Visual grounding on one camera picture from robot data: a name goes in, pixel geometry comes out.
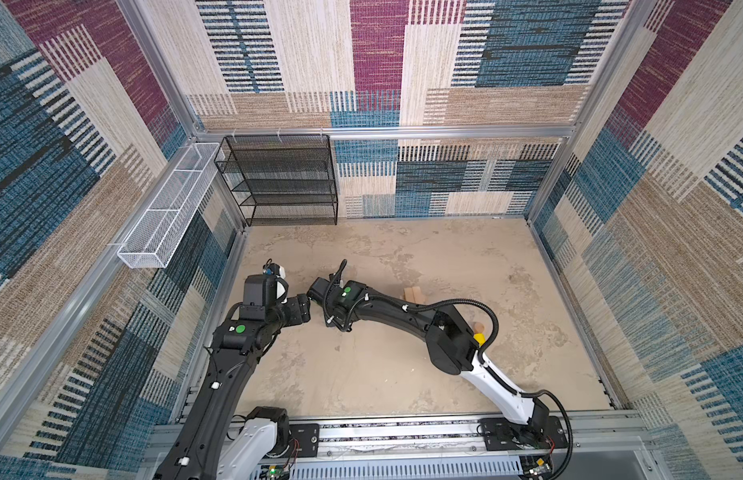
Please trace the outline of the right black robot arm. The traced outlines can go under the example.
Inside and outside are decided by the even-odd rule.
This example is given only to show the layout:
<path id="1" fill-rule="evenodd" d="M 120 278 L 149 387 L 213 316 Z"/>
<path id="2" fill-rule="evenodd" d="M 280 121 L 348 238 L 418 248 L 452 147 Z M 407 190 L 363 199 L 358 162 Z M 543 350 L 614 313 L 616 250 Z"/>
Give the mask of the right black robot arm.
<path id="1" fill-rule="evenodd" d="M 519 443 L 537 445 L 551 436 L 551 414 L 539 400 L 541 394 L 522 390 L 503 374 L 487 357 L 489 342 L 479 343 L 457 310 L 459 305 L 475 307 L 497 327 L 497 316 L 485 304 L 457 298 L 421 305 L 356 281 L 340 287 L 336 279 L 320 277 L 310 286 L 307 297 L 322 308 L 326 324 L 342 332 L 351 330 L 354 322 L 368 320 L 423 340 L 433 366 L 445 374 L 461 376 L 487 396 L 509 422 Z"/>

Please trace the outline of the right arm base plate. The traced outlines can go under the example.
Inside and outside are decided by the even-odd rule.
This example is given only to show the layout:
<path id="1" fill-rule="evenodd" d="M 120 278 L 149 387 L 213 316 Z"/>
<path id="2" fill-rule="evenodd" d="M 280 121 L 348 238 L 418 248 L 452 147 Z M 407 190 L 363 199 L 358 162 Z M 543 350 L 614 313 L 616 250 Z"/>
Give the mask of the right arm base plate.
<path id="1" fill-rule="evenodd" d="M 511 423 L 503 417 L 483 418 L 475 431 L 483 438 L 487 451 L 557 451 L 569 447 L 567 430 L 557 416 L 547 417 L 541 429 Z"/>

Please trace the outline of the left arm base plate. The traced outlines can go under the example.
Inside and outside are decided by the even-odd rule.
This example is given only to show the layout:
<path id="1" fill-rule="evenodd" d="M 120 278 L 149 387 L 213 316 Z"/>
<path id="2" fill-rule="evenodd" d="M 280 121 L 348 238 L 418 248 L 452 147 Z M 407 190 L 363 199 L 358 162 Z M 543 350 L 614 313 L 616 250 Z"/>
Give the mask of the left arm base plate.
<path id="1" fill-rule="evenodd" d="M 320 440 L 318 423 L 297 423 L 289 426 L 287 446 L 283 459 L 317 458 Z"/>

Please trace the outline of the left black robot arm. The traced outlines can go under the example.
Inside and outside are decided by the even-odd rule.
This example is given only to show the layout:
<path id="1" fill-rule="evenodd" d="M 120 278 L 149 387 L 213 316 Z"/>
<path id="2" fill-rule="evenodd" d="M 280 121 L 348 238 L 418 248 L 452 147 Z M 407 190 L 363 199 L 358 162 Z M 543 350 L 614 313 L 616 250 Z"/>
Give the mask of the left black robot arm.
<path id="1" fill-rule="evenodd" d="M 225 440 L 261 358 L 284 328 L 309 320 L 309 300 L 288 295 L 279 265 L 268 264 L 245 279 L 243 300 L 213 333 L 203 384 L 154 479 L 246 479 L 262 458 L 288 451 L 288 415 L 280 408 L 255 410 L 231 446 Z"/>

